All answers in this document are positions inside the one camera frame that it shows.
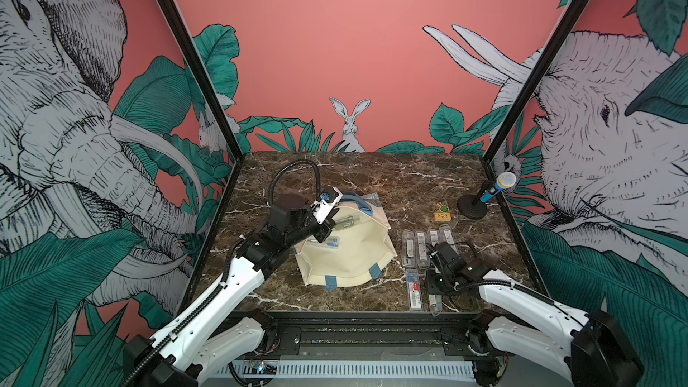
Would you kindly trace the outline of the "cream canvas tote bag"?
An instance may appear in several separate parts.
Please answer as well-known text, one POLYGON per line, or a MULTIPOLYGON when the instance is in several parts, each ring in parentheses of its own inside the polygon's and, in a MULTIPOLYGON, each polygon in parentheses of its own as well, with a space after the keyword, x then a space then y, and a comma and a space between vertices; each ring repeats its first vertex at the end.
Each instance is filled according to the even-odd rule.
POLYGON ((362 222, 348 229, 333 229, 330 236, 340 240, 336 250, 318 247, 315 238, 295 245, 297 265, 306 286, 323 286, 326 290, 356 287, 380 278, 383 269, 397 257, 389 236, 391 225, 377 193, 348 193, 338 208, 334 221, 359 215, 362 222))

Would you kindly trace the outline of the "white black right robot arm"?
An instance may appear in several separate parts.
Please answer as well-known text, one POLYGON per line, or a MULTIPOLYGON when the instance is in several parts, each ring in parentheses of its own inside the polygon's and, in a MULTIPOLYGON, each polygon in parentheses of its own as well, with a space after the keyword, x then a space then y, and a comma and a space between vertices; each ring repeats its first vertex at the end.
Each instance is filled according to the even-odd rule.
POLYGON ((645 367, 619 322, 602 309, 566 306, 514 280, 478 256, 466 260, 447 242, 428 245, 430 292, 472 294, 492 305, 474 318, 464 341, 482 360, 476 382, 495 386, 507 359, 520 356, 574 386, 636 386, 645 367))

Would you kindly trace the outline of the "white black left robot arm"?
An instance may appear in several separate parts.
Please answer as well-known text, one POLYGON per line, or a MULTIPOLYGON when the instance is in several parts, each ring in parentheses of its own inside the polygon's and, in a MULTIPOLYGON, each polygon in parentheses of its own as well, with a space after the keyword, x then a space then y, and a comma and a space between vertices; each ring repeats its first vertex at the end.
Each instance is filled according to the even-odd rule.
POLYGON ((225 333, 218 328, 238 304, 286 260, 290 248, 310 236, 324 241, 333 229, 341 195, 324 191, 311 205, 283 195, 270 216, 241 237, 224 272, 186 310, 152 337, 125 346, 126 386, 200 386, 227 363, 258 348, 272 319, 261 312, 244 317, 225 333))

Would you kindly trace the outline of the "clear plastic compass case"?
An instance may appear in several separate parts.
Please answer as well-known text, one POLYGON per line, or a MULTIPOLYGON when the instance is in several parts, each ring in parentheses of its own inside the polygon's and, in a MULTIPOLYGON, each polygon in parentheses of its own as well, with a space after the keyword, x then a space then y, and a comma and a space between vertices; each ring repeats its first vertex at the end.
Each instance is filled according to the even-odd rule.
POLYGON ((409 229, 402 231, 402 266, 414 268, 416 266, 416 241, 414 233, 409 229))

